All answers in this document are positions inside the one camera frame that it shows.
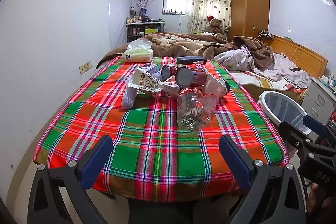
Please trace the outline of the right hand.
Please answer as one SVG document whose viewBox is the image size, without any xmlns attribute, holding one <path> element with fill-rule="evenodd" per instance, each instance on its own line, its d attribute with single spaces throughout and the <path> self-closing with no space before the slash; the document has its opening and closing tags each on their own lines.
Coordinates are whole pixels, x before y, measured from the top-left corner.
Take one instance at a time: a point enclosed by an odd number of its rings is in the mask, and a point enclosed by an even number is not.
<svg viewBox="0 0 336 224">
<path fill-rule="evenodd" d="M 334 196 L 316 183 L 311 184 L 311 191 L 306 202 L 309 213 L 317 209 L 325 209 L 334 202 Z"/>
</svg>

